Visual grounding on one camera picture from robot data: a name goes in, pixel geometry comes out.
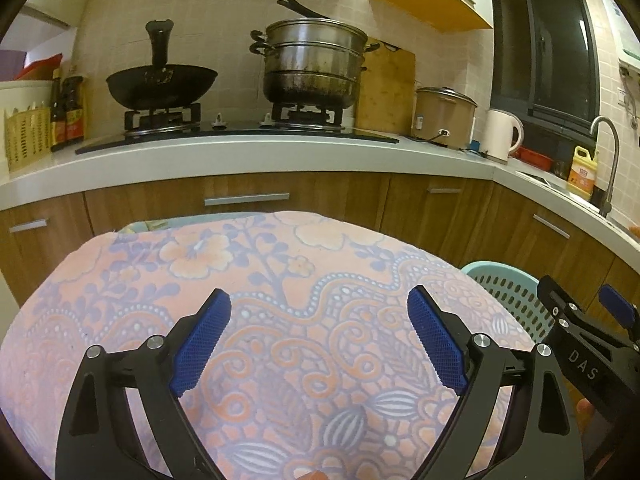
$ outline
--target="red container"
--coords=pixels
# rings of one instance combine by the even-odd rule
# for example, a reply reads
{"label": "red container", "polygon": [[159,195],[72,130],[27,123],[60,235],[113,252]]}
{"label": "red container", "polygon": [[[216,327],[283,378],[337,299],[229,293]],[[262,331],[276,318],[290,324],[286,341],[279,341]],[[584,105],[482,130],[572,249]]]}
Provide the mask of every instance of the red container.
{"label": "red container", "polygon": [[522,147],[515,153],[515,156],[522,162],[526,162],[527,164],[535,166],[536,168],[540,168],[540,170],[542,171],[551,170],[551,165],[554,163],[553,159],[548,158],[548,156]]}

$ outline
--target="stove burner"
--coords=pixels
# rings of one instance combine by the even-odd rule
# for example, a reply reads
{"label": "stove burner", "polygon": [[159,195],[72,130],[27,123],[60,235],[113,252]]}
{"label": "stove burner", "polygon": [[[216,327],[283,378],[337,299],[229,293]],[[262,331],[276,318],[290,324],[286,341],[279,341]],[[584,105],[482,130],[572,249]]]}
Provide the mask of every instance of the stove burner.
{"label": "stove burner", "polygon": [[200,126],[200,103],[185,106],[178,111],[167,109],[164,112],[156,113],[156,110],[149,110],[148,115],[140,116],[138,126],[134,126],[134,118],[138,115],[140,112],[136,110],[124,113],[125,137],[139,137],[185,129],[194,130]]}
{"label": "stove burner", "polygon": [[[274,104],[271,117],[276,126],[296,126],[314,130],[329,130],[339,132],[342,130],[342,108],[318,108],[319,112],[302,111],[303,104]],[[282,118],[282,112],[286,108],[295,108],[287,111],[287,118]],[[334,113],[334,120],[330,121],[329,112]]]}

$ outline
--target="faucet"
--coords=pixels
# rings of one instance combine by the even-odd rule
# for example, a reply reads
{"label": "faucet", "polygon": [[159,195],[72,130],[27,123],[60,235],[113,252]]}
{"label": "faucet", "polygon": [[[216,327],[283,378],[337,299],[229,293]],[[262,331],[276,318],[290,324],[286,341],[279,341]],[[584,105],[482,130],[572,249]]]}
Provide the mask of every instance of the faucet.
{"label": "faucet", "polygon": [[613,140],[615,143],[615,149],[613,153],[613,163],[611,164],[611,175],[609,175],[609,185],[607,186],[607,190],[604,193],[604,198],[602,199],[602,204],[600,205],[599,213],[607,217],[607,215],[611,212],[611,197],[613,195],[613,181],[616,178],[616,171],[618,170],[618,158],[620,157],[620,138],[618,137],[618,131],[614,126],[611,119],[600,115],[593,120],[591,123],[591,128],[589,130],[589,136],[594,139],[596,131],[598,129],[598,125],[600,123],[607,123],[609,128],[611,128],[611,132],[613,133]]}

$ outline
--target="gas stove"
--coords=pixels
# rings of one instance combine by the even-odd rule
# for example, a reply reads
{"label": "gas stove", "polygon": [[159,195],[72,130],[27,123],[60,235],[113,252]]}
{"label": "gas stove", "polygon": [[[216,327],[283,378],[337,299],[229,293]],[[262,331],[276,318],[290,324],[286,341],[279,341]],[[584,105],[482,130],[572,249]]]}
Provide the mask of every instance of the gas stove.
{"label": "gas stove", "polygon": [[[273,113],[277,112],[278,110],[274,106]],[[296,112],[298,113],[292,115],[289,111],[289,115],[285,119],[278,120],[281,115],[268,114],[264,121],[233,123],[223,121],[220,114],[218,114],[215,121],[200,120],[199,104],[190,105],[185,110],[165,110],[160,113],[153,111],[146,115],[139,115],[138,112],[133,111],[126,112],[126,127],[123,133],[88,140],[76,149],[76,153],[80,155],[82,153],[156,140],[242,135],[337,137],[342,139],[375,140],[392,144],[399,142],[397,138],[392,136],[377,134],[369,130],[345,128],[340,126],[339,123],[335,124],[335,121],[342,121],[341,113],[339,115],[334,113],[333,120],[330,120],[327,110],[320,110],[320,112],[296,110]]]}

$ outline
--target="window pane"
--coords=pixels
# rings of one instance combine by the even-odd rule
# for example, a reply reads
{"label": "window pane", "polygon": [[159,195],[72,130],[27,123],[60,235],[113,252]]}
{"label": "window pane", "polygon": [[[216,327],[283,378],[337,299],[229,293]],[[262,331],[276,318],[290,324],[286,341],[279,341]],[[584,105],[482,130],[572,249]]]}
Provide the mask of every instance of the window pane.
{"label": "window pane", "polygon": [[582,0],[532,2],[537,53],[535,102],[592,119],[589,109],[594,74]]}
{"label": "window pane", "polygon": [[527,0],[494,0],[494,87],[492,93],[529,100],[531,38]]}

